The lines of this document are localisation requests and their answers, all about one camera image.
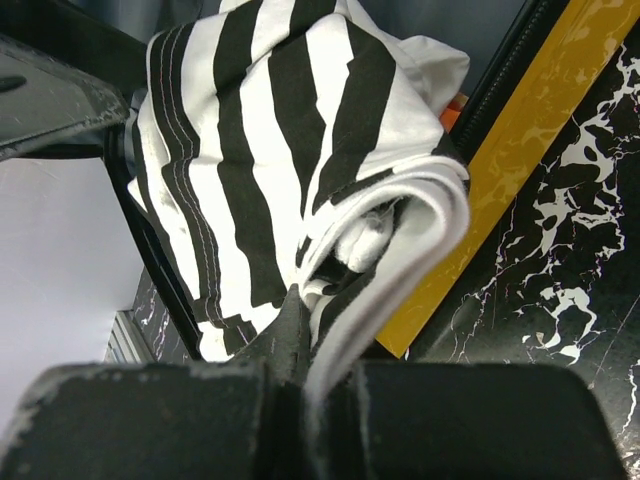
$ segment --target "black marble surface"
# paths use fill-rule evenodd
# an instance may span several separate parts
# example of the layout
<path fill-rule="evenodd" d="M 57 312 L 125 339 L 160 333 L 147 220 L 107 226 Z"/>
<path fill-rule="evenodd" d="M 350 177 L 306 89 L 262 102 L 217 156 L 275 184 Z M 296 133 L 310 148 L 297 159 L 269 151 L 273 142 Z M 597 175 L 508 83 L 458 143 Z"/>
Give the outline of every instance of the black marble surface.
<path fill-rule="evenodd" d="M 429 362 L 568 367 L 640 478 L 640 29 L 410 348 Z"/>
<path fill-rule="evenodd" d="M 146 269 L 140 277 L 138 292 L 133 302 L 133 317 L 156 361 L 173 364 L 191 361 L 188 350 Z"/>

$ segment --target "folded cloth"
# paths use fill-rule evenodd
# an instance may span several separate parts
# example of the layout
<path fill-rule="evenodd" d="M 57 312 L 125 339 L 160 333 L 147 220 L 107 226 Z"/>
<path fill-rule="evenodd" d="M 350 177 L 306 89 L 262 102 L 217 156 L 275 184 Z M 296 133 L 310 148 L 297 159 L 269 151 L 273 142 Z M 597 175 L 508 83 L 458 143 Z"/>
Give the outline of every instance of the folded cloth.
<path fill-rule="evenodd" d="M 467 228 L 467 171 L 437 119 L 467 66 L 355 0 L 223 1 L 151 41 L 129 190 L 205 360 L 251 342 L 296 285 L 316 364 L 348 369 Z"/>

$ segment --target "yellow strip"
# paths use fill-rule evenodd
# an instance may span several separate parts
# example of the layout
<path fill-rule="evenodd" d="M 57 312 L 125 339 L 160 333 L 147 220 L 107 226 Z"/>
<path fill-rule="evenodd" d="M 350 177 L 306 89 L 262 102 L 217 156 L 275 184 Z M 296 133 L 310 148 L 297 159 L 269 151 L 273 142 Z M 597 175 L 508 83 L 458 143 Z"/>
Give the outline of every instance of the yellow strip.
<path fill-rule="evenodd" d="M 572 0 L 470 164 L 469 233 L 378 334 L 400 357 L 471 261 L 640 16 L 640 0 Z"/>

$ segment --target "black and white striped fabric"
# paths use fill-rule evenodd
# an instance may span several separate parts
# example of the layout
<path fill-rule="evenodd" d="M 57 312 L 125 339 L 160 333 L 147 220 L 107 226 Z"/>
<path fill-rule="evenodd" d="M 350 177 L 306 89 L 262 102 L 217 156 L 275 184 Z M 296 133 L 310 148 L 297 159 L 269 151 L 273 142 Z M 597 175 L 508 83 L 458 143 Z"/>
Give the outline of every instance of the black and white striped fabric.
<path fill-rule="evenodd" d="M 316 364 L 371 342 L 467 228 L 467 172 L 437 119 L 467 67 L 355 0 L 227 0 L 152 40 L 130 192 L 204 359 L 248 344 L 294 284 Z"/>

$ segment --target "stitching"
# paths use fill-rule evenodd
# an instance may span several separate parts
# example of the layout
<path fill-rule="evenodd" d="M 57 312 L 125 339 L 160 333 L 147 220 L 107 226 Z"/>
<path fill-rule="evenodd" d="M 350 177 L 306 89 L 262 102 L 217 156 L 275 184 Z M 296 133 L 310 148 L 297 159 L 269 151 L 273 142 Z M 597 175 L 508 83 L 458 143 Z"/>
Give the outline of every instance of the stitching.
<path fill-rule="evenodd" d="M 184 25 L 182 27 L 180 27 L 180 29 L 178 30 L 178 33 L 176 34 L 176 36 L 174 37 L 173 40 L 173 44 L 171 46 L 171 52 L 169 53 L 169 95 L 171 96 L 171 106 L 173 107 L 173 116 L 176 120 L 176 123 L 178 124 L 178 126 L 180 127 L 180 130 L 182 130 L 182 133 L 184 133 L 185 137 L 189 140 L 189 144 L 190 144 L 190 152 L 189 152 L 189 159 L 193 158 L 193 154 L 194 154 L 194 144 L 193 144 L 193 140 L 191 140 L 191 138 L 189 138 L 189 135 L 187 135 L 187 132 L 184 128 L 184 126 L 180 123 L 180 119 L 178 117 L 178 113 L 176 111 L 176 104 L 175 104 L 175 98 L 173 96 L 173 80 L 172 80 L 172 70 L 173 70 L 173 53 L 175 52 L 176 49 L 176 45 L 178 44 L 178 37 L 180 36 L 180 34 L 183 32 L 184 30 Z M 180 173 L 182 174 L 182 177 L 184 179 L 184 181 L 186 182 L 187 176 L 188 176 L 188 171 L 187 171 L 187 162 L 186 162 L 186 158 L 183 158 L 183 161 L 181 162 L 181 170 Z M 174 164 L 173 170 L 176 173 L 177 176 L 177 165 Z M 187 195 L 189 196 L 189 199 L 193 202 L 196 203 L 196 200 L 193 198 L 193 196 L 191 195 L 191 192 L 189 192 L 187 190 Z M 200 240 L 202 241 L 202 246 L 203 246 L 203 254 L 204 254 L 204 260 L 205 260 L 205 267 L 206 267 L 206 275 L 207 275 L 207 287 L 211 288 L 211 277 L 209 276 L 209 255 L 207 253 L 207 249 L 206 249 L 206 243 L 204 241 L 204 236 L 202 234 L 202 230 L 206 230 L 206 228 L 201 228 L 201 224 L 200 224 L 200 218 L 198 217 L 198 215 L 195 212 L 195 208 L 189 203 L 186 202 L 189 205 L 189 209 L 192 211 L 193 216 L 196 220 L 196 223 L 198 225 L 198 234 L 200 235 Z M 214 286 L 214 291 L 216 293 L 216 299 L 219 298 L 219 292 L 217 291 L 217 289 Z M 224 320 L 222 320 L 222 314 L 219 310 L 218 304 L 217 302 L 214 303 L 214 306 L 216 307 L 216 313 L 218 314 L 218 317 L 221 319 L 222 323 L 224 324 Z M 211 321 L 211 314 L 209 312 L 209 302 L 205 301 L 205 305 L 204 305 L 204 309 L 205 312 L 207 314 L 207 318 L 209 319 L 209 321 Z"/>
<path fill-rule="evenodd" d="M 177 34 L 176 34 L 176 36 L 174 38 L 173 44 L 171 46 L 171 52 L 170 52 L 170 56 L 169 56 L 169 94 L 171 96 L 171 104 L 172 104 L 173 109 L 174 109 L 174 116 L 176 118 L 176 123 L 180 126 L 181 130 L 183 132 L 185 132 L 184 127 L 180 124 L 180 122 L 178 120 L 177 114 L 175 114 L 175 99 L 173 97 L 173 91 L 172 91 L 173 85 L 172 85 L 172 79 L 171 79 L 172 68 L 173 68 L 173 53 L 174 53 L 175 47 L 177 45 L 178 36 L 183 31 L 183 29 L 184 29 L 184 26 L 180 27 L 179 31 L 177 32 Z M 169 125 L 169 128 L 171 129 L 171 132 L 173 133 L 173 135 L 174 135 L 175 139 L 177 140 L 178 144 L 180 145 L 180 150 L 181 150 L 181 153 L 182 153 L 182 158 L 180 159 L 180 163 L 181 163 L 181 166 L 182 166 L 181 173 L 183 175 L 185 175 L 185 171 L 186 171 L 186 161 L 185 161 L 186 160 L 186 155 L 185 154 L 186 154 L 186 152 L 185 152 L 184 145 L 183 145 L 182 141 L 180 141 L 180 139 L 179 139 L 178 135 L 176 134 L 176 131 L 174 130 L 173 125 L 171 124 L 171 121 L 169 119 L 169 113 L 167 111 L 167 101 L 166 101 L 167 97 L 166 97 L 165 92 L 164 92 L 164 82 L 162 81 L 162 72 L 164 70 L 164 49 L 166 47 L 167 40 L 168 40 L 169 36 L 170 35 L 168 34 L 164 38 L 164 41 L 163 41 L 163 44 L 162 44 L 162 48 L 160 50 L 160 96 L 162 97 L 162 100 L 163 100 L 163 102 L 162 102 L 162 110 L 163 110 L 163 113 L 165 115 L 165 118 L 167 119 L 167 123 Z M 193 157 L 193 142 L 191 142 L 191 157 Z M 176 176 L 176 180 L 178 180 L 178 163 L 179 162 L 173 162 L 173 167 L 172 167 L 174 175 Z M 187 201 L 187 199 L 185 197 L 185 194 L 184 194 L 184 192 L 182 190 L 182 187 L 180 186 L 180 182 L 179 181 L 176 181 L 176 186 L 177 186 L 178 193 L 180 194 L 183 202 L 185 204 L 187 204 L 187 206 L 191 210 L 191 213 L 194 216 L 194 219 L 196 221 L 196 226 L 198 228 L 198 235 L 199 235 L 200 240 L 202 241 L 202 244 L 204 246 L 205 245 L 204 236 L 202 235 L 202 228 L 201 228 L 201 225 L 200 225 L 200 220 L 198 219 L 198 216 L 196 215 L 195 209 L 191 205 L 191 203 L 189 203 Z M 210 276 L 209 276 L 209 257 L 207 255 L 206 249 L 204 249 L 204 248 L 203 248 L 203 253 L 204 253 L 204 260 L 205 260 L 205 273 L 206 273 L 206 278 L 207 278 L 207 286 L 210 286 L 211 285 L 211 279 L 210 279 Z M 211 322 L 213 324 L 214 322 L 213 322 L 213 320 L 211 318 L 211 314 L 209 312 L 209 302 L 205 301 L 204 311 L 205 311 L 205 314 L 207 315 L 207 319 L 209 320 L 209 322 Z M 220 317 L 222 323 L 224 324 L 224 320 L 222 319 L 222 315 L 220 315 L 220 312 L 216 312 L 216 313 L 218 313 L 218 316 Z"/>

